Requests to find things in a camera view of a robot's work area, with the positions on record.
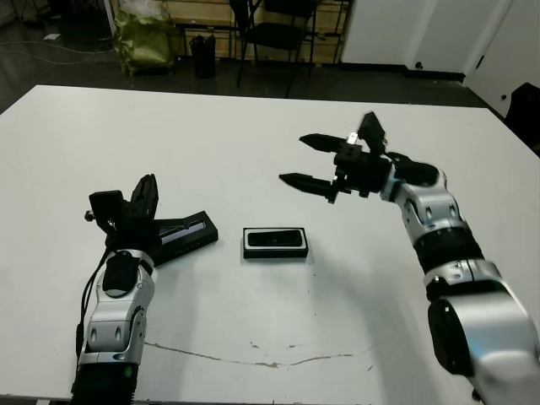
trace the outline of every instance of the trash can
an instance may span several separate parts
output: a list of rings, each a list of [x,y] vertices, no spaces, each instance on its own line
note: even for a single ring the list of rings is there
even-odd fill
[[[195,64],[195,75],[199,78],[213,78],[216,74],[216,39],[197,36],[189,42]]]

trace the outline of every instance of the wall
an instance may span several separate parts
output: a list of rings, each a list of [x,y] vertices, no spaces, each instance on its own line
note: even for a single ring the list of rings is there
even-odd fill
[[[342,62],[467,73],[511,0],[357,0]]]
[[[404,64],[426,0],[356,0],[342,61]]]
[[[482,63],[465,85],[505,116],[512,91],[525,82],[540,87],[538,0],[512,1]]]
[[[422,62],[424,70],[463,73],[476,40],[489,21],[496,0],[434,1],[433,13],[408,68]]]

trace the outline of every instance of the floor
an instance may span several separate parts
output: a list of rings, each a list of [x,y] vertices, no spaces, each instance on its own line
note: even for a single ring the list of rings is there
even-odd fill
[[[38,44],[4,45],[14,41],[42,42],[46,34],[54,32],[58,32],[55,27],[27,29],[19,22],[0,28],[0,113],[37,84],[283,98],[290,74],[286,65],[246,65],[242,85],[237,89],[236,74],[240,64],[235,61],[217,62],[215,78],[195,77],[191,60],[179,60],[171,75],[138,75],[130,78],[122,75],[114,52],[78,54]],[[47,43],[90,52],[111,48],[109,41],[96,39],[95,35],[89,40],[87,35],[62,33],[57,40]],[[53,62],[74,64],[53,64],[20,53],[4,52],[23,52]],[[406,78],[401,73],[345,71],[337,66],[315,67],[312,73],[312,77],[308,78],[307,67],[299,68],[291,98],[486,106],[472,91],[456,81]],[[0,399],[0,405],[34,403]]]

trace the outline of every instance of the screw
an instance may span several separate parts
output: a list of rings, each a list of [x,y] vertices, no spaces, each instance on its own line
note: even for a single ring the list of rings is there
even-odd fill
[[[92,222],[95,219],[94,211],[89,209],[87,212],[84,213],[84,219],[88,222]]]

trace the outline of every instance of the chair leg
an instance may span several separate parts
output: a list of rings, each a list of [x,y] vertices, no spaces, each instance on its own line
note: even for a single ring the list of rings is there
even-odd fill
[[[242,60],[240,62],[240,71],[238,72],[238,80],[236,81],[236,88],[240,87],[240,80],[242,79],[242,71],[244,70],[244,60],[246,59],[247,40],[242,40]]]
[[[296,71],[296,65],[298,64],[298,55],[299,54],[300,54],[300,48],[298,48],[296,50],[296,56],[294,57],[293,71],[290,74],[289,85],[287,86],[287,93],[285,93],[285,98],[286,99],[288,99],[289,93],[290,93],[290,88],[293,85],[294,73]]]
[[[308,67],[307,77],[311,78],[311,65],[313,64],[313,47],[315,45],[315,20],[317,17],[317,9],[313,10],[313,28],[311,29],[311,49],[310,49],[310,66]]]

